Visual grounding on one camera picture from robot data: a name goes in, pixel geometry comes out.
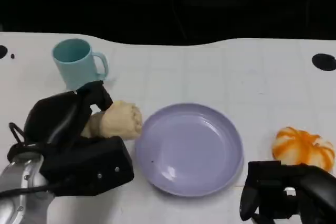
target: mug handle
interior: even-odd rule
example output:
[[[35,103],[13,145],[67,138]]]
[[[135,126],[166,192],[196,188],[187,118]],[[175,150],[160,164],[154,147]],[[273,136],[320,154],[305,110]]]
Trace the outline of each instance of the mug handle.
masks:
[[[99,80],[103,81],[105,80],[106,76],[109,74],[109,65],[107,64],[106,57],[101,52],[92,52],[92,55],[100,58],[101,61],[103,62],[105,73],[98,74]]]

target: toy pumpkin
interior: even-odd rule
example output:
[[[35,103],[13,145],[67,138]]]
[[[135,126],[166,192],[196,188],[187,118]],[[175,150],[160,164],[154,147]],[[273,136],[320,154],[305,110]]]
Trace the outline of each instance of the toy pumpkin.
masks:
[[[334,148],[330,142],[319,135],[311,135],[307,131],[292,127],[281,129],[272,145],[273,156],[286,165],[318,166],[330,171],[334,165]]]

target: black dot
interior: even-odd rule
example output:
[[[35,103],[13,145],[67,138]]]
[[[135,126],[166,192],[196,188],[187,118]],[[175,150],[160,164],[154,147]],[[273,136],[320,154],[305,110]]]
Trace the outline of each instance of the black dot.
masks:
[[[0,59],[4,58],[8,52],[7,47],[0,45]]]
[[[336,69],[336,59],[332,55],[317,54],[311,59],[314,66],[323,71],[333,71]]]

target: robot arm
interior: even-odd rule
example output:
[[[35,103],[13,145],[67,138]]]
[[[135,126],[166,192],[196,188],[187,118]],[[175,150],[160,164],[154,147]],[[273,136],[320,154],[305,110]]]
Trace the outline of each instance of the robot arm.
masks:
[[[80,136],[93,104],[112,104],[102,81],[38,101],[23,131],[10,124],[17,144],[0,176],[0,224],[45,224],[54,197],[95,196],[134,178],[120,137]]]
[[[288,195],[287,188],[294,188],[296,195]],[[274,219],[296,214],[302,224],[335,223],[336,178],[315,166],[249,162],[240,199],[241,219],[273,224]]]

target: metal robot arm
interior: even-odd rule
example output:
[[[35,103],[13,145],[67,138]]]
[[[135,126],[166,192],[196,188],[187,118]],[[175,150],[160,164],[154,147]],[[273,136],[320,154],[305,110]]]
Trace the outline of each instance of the metal robot arm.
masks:
[[[90,106],[106,110],[112,103],[103,82],[92,82],[38,101],[23,131],[9,124],[17,143],[0,175],[0,224],[46,224],[54,197],[95,196],[134,178],[120,137],[80,136]]]

